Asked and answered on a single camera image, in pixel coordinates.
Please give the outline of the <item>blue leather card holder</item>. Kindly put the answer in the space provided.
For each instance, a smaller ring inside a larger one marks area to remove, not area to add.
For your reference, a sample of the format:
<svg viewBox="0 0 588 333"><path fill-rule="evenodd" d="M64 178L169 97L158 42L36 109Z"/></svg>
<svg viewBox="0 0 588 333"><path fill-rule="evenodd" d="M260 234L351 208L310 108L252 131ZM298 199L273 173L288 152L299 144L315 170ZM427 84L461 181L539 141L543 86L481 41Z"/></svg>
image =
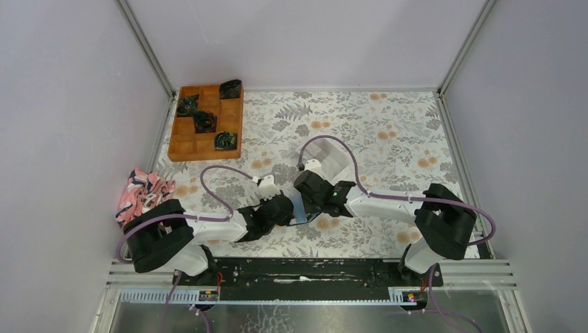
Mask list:
<svg viewBox="0 0 588 333"><path fill-rule="evenodd" d="M321 215L321 212L307 212L304 207L303 198L299 194L292 195L290 200L293 203L293 219L288 226L304 225L312 222Z"/></svg>

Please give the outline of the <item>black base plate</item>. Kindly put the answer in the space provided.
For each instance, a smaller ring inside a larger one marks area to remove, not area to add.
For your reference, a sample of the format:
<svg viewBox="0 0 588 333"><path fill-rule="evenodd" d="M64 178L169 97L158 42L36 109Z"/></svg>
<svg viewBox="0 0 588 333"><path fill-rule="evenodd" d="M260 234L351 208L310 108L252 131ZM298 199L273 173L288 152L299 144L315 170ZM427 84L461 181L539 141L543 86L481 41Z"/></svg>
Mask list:
<svg viewBox="0 0 588 333"><path fill-rule="evenodd" d="M222 257L206 246L169 266L186 287L211 287L205 300L233 302L418 302L441 287L437 266L417 273L403 259Z"/></svg>

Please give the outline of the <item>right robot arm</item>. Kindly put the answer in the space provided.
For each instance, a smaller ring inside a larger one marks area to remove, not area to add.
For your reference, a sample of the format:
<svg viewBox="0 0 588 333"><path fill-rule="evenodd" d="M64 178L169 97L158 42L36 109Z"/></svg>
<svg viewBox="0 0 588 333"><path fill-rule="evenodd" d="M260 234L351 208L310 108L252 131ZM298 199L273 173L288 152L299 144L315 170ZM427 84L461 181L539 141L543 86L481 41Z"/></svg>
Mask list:
<svg viewBox="0 0 588 333"><path fill-rule="evenodd" d="M422 193L368 191L356 182L331 184L312 171L293 183L308 217L378 217L414 225L419 240L405 249L397 274L414 286L442 259L462 260L476 222L476 213L445 186L433 183Z"/></svg>

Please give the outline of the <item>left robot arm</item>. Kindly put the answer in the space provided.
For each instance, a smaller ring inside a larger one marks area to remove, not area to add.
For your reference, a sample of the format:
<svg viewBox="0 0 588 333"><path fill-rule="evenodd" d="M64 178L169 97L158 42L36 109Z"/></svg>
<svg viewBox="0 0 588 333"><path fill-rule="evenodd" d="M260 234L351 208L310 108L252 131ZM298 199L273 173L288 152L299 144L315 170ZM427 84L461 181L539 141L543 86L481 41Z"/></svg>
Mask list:
<svg viewBox="0 0 588 333"><path fill-rule="evenodd" d="M125 224L122 242L128 246L128 263L136 273L168 267L206 285L215 276L214 258L204 245L206 241L256 241L275 226L288 225L294 211L293 202L283 194L239 208L229 219L188 212L179 200L172 199Z"/></svg>

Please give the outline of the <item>pink patterned cloth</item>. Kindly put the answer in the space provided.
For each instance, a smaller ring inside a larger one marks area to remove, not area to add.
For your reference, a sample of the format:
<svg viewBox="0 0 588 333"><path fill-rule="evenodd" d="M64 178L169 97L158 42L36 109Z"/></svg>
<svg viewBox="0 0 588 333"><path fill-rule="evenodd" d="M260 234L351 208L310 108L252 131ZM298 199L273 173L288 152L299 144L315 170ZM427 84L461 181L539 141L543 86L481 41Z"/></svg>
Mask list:
<svg viewBox="0 0 588 333"><path fill-rule="evenodd" d="M119 199L115 220L120 228L136 217L173 198L175 181L158 172L145 172L135 167Z"/></svg>

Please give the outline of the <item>floral tablecloth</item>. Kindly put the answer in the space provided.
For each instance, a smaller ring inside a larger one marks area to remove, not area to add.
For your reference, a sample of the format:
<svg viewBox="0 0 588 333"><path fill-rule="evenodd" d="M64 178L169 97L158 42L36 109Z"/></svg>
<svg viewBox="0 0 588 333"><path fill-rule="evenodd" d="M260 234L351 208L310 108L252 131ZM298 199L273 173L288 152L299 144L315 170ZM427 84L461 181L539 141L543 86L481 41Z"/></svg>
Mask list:
<svg viewBox="0 0 588 333"><path fill-rule="evenodd" d="M236 160L172 162L171 133L159 147L155 170L175 181L183 207L223 213L258 202L247 175L274 175L291 192L302 145L318 135L346 143L359 180L383 192L422 191L431 183L460 194L438 108L431 92L246 92L242 154ZM417 228L380 218L326 214L295 227L277 226L258 241L209 241L217 257L400 257L421 237Z"/></svg>

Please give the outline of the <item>wooden compartment tray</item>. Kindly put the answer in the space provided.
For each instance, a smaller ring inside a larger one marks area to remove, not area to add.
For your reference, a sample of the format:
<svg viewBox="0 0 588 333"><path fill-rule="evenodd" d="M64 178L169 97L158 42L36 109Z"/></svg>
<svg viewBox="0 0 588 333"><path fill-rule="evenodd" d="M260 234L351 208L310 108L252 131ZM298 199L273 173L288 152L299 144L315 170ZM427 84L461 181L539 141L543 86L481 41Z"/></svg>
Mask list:
<svg viewBox="0 0 588 333"><path fill-rule="evenodd" d="M241 156L244 89L239 79L180 88L168 146L172 162Z"/></svg>

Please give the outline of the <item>dark rolled cloth top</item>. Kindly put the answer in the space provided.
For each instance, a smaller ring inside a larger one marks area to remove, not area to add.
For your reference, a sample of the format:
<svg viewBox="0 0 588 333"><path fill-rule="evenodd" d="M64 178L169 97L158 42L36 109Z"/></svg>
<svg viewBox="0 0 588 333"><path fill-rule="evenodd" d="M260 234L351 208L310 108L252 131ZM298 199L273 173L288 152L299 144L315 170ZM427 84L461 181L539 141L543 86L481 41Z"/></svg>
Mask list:
<svg viewBox="0 0 588 333"><path fill-rule="evenodd" d="M239 99L241 97L242 80L233 79L221 83L218 87L219 99Z"/></svg>

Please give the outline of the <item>dark rolled cloth middle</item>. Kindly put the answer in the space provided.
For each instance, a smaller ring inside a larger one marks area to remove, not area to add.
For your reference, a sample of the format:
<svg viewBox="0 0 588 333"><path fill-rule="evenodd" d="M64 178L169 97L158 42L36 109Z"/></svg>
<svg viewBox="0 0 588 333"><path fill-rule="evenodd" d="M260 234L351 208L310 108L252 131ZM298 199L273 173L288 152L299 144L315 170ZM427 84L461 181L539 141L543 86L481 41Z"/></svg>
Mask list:
<svg viewBox="0 0 588 333"><path fill-rule="evenodd" d="M215 133L217 125L217 116L212 112L198 110L193 116L195 133Z"/></svg>

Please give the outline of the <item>dark rolled cloth bottom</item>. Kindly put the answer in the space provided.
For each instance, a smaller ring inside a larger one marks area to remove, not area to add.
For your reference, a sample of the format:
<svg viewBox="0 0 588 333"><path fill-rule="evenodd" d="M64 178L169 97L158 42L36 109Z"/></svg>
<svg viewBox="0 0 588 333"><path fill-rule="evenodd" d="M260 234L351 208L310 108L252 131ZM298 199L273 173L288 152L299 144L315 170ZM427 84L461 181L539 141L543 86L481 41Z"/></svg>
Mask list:
<svg viewBox="0 0 588 333"><path fill-rule="evenodd" d="M234 151L237 149L239 136L236 132L217 132L214 138L215 151Z"/></svg>

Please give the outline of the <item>dark rolled cloth left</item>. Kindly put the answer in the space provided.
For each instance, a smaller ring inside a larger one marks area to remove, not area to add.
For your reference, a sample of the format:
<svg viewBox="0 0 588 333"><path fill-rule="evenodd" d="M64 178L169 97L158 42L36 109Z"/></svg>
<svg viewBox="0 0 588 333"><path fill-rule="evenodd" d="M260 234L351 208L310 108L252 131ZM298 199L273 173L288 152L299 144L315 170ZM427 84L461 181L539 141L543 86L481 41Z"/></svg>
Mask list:
<svg viewBox="0 0 588 333"><path fill-rule="evenodd" d="M183 96L179 98L176 108L176 116L192 117L198 111L199 97L199 94L194 94L191 96Z"/></svg>

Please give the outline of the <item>white plastic card box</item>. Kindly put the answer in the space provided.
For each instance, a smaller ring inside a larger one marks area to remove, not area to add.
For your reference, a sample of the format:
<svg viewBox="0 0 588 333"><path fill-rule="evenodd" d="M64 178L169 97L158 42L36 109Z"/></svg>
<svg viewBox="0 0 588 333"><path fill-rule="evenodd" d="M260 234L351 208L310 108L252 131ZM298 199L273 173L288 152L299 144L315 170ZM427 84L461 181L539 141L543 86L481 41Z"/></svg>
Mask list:
<svg viewBox="0 0 588 333"><path fill-rule="evenodd" d="M318 135L303 144L297 165L303 171L303 164L317 159L322 165L325 180L332 185L341 180L355 181L355 168L347 149L331 135Z"/></svg>

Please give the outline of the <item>dark rolled cloth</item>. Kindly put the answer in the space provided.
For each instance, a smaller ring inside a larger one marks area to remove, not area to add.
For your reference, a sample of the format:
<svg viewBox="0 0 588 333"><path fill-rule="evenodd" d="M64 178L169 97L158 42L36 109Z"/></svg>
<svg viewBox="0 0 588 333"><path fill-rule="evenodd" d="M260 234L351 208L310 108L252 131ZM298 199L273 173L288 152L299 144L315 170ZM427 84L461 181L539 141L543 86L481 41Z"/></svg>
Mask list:
<svg viewBox="0 0 588 333"><path fill-rule="evenodd" d="M214 138L215 151L234 151L237 149L239 136L236 132L217 132Z"/></svg>
<svg viewBox="0 0 588 333"><path fill-rule="evenodd" d="M193 116L195 133L215 133L217 125L217 116L212 112L198 110Z"/></svg>
<svg viewBox="0 0 588 333"><path fill-rule="evenodd" d="M218 87L219 99L239 99L241 97L242 80L233 79L221 83Z"/></svg>
<svg viewBox="0 0 588 333"><path fill-rule="evenodd" d="M199 97L199 94L194 94L191 96L183 96L179 98L176 108L176 116L192 117L198 111Z"/></svg>

